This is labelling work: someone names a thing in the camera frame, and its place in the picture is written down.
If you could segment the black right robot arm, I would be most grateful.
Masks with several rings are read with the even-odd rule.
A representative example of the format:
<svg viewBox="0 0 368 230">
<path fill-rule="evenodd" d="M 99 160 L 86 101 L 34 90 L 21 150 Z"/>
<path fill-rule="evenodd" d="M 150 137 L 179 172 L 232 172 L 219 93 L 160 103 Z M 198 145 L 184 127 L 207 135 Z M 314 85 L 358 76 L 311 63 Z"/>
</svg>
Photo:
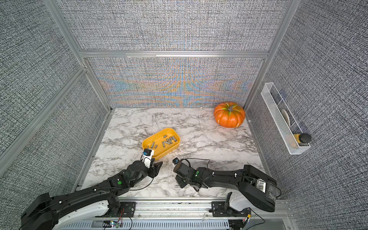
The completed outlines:
<svg viewBox="0 0 368 230">
<path fill-rule="evenodd" d="M 216 171 L 205 167 L 197 169 L 175 158 L 173 172 L 181 188 L 190 185 L 197 192 L 201 188 L 222 187 L 239 191 L 260 210 L 274 212 L 278 196 L 277 181 L 259 169 L 245 165 L 234 171 Z"/>
</svg>

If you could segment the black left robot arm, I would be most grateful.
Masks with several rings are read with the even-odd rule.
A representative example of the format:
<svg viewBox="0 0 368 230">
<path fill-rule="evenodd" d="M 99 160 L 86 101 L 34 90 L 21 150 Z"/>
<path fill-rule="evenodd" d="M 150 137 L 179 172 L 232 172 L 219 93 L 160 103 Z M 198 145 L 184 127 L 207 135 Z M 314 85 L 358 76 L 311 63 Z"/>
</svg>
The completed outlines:
<svg viewBox="0 0 368 230">
<path fill-rule="evenodd" d="M 95 186 L 65 195 L 50 196 L 44 193 L 35 198 L 21 215 L 20 230 L 51 230 L 60 224 L 62 217 L 91 204 L 107 201 L 107 213 L 117 214 L 120 209 L 118 197 L 134 190 L 134 186 L 146 177 L 155 178 L 162 162 L 134 161 L 126 169 Z"/>
</svg>

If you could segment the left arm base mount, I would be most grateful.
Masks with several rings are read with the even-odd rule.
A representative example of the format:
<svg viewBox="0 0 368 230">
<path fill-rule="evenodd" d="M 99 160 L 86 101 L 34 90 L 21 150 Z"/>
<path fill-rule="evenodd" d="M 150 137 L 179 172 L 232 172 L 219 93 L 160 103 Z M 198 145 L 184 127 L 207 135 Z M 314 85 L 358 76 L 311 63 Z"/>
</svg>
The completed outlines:
<svg viewBox="0 0 368 230">
<path fill-rule="evenodd" d="M 136 202 L 121 202 L 120 208 L 117 210 L 117 213 L 110 214 L 109 217 L 124 217 L 124 218 L 132 218 L 134 217 L 135 210 L 136 210 Z"/>
</svg>

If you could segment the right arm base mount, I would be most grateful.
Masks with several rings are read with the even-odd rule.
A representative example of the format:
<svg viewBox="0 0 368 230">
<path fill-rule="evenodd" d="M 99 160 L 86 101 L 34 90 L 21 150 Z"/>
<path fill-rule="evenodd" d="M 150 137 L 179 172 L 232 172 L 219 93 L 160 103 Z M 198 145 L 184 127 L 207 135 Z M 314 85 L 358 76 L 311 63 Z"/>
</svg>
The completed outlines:
<svg viewBox="0 0 368 230">
<path fill-rule="evenodd" d="M 212 213 L 213 217 L 248 217 L 251 215 L 250 208 L 245 208 L 241 211 L 237 211 L 230 207 L 230 198 L 232 192 L 227 194 L 226 200 L 224 202 L 213 201 L 211 202 L 211 209 L 209 212 Z"/>
</svg>

